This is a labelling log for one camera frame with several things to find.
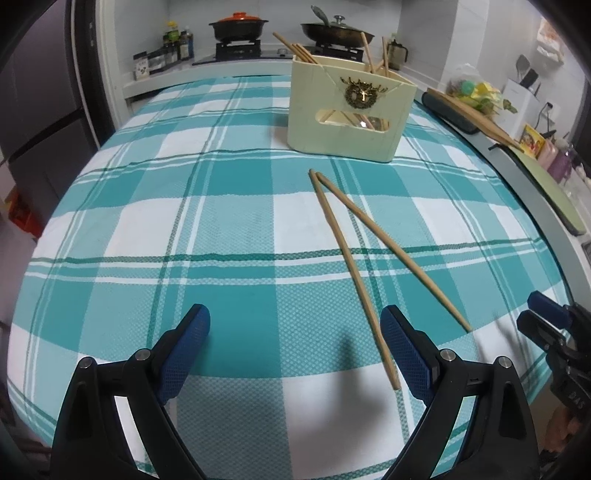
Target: cord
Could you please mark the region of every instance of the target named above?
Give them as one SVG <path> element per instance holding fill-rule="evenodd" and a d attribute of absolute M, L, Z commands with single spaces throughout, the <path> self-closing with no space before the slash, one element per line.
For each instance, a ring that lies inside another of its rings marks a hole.
<path fill-rule="evenodd" d="M 534 130 L 538 129 L 538 125 L 540 124 L 540 118 L 542 116 L 542 112 L 544 111 L 544 108 L 546 108 L 547 106 L 550 107 L 550 110 L 552 110 L 554 108 L 554 105 L 552 105 L 550 102 L 546 102 L 544 104 L 544 106 L 542 107 L 542 110 L 540 110 L 540 113 L 538 113 L 538 121 L 535 123 Z M 548 116 L 548 131 L 549 131 L 550 130 L 550 114 L 548 114 L 547 116 Z"/>

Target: purple bottle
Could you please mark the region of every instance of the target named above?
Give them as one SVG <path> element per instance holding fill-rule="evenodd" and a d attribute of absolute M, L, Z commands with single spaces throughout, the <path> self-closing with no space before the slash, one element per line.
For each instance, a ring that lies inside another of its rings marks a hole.
<path fill-rule="evenodd" d="M 560 150 L 552 165 L 548 168 L 548 173 L 556 183 L 560 183 L 573 168 L 573 160 L 577 152 L 566 140 L 557 140 L 556 147 Z"/>

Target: blue gripper pad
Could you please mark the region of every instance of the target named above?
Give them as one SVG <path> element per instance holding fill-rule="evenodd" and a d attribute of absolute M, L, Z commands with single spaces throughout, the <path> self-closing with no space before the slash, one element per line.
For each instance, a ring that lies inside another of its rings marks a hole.
<path fill-rule="evenodd" d="M 439 377 L 439 363 L 435 357 L 437 347 L 427 335 L 410 325 L 396 305 L 382 310 L 379 323 L 384 340 L 413 397 L 428 406 L 435 395 L 433 385 Z"/>
<path fill-rule="evenodd" d="M 195 358 L 209 334 L 209 310 L 204 305 L 199 305 L 195 310 L 197 312 L 192 319 L 188 319 L 188 325 L 160 369 L 160 385 L 156 396 L 161 405 L 180 393 Z"/>
<path fill-rule="evenodd" d="M 527 306 L 559 330 L 570 328 L 572 321 L 568 310 L 543 293 L 537 290 L 532 292 L 527 298 Z"/>

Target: table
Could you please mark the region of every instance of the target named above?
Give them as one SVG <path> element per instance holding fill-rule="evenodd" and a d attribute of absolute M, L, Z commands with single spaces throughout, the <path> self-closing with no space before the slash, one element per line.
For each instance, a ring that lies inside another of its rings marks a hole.
<path fill-rule="evenodd" d="M 567 294 L 495 171 L 418 104 L 389 164 L 295 152 L 289 95 L 285 76 L 171 87 L 80 173 L 35 250 L 10 337 L 11 400 L 45 441 L 81 357 L 127 359 L 203 303 L 210 337 L 167 410 L 206 475 L 385 472 L 424 407 L 406 384 L 389 385 L 310 168 L 405 248 L 476 330 L 466 335 L 329 195 L 378 311 L 399 305 L 464 359 L 510 357 L 530 400 L 545 383 L 543 353 L 515 320 L 533 290 L 562 303 Z M 151 471 L 117 402 L 134 459 Z M 438 471 L 453 463 L 470 408 L 466 400 Z"/>

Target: cutting board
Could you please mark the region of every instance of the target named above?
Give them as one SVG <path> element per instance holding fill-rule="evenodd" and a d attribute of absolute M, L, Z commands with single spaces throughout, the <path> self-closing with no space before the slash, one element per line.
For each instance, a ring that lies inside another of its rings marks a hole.
<path fill-rule="evenodd" d="M 512 154 L 511 156 L 530 173 L 537 183 L 538 189 L 552 205 L 566 229 L 573 235 L 583 235 L 587 231 L 585 224 L 570 199 L 550 174 L 526 153 L 512 147 L 504 148 L 504 150 Z"/>
<path fill-rule="evenodd" d="M 482 115 L 482 113 L 480 113 L 478 110 L 474 110 L 471 106 L 465 104 L 457 98 L 446 95 L 445 93 L 439 92 L 438 90 L 429 88 L 427 91 L 433 96 L 441 99 L 446 105 L 449 105 L 451 108 L 453 108 L 459 115 L 473 123 L 487 137 L 499 142 L 501 145 L 515 148 L 518 151 L 523 151 L 518 142 L 513 140 L 507 132 L 505 132 L 491 119 Z"/>

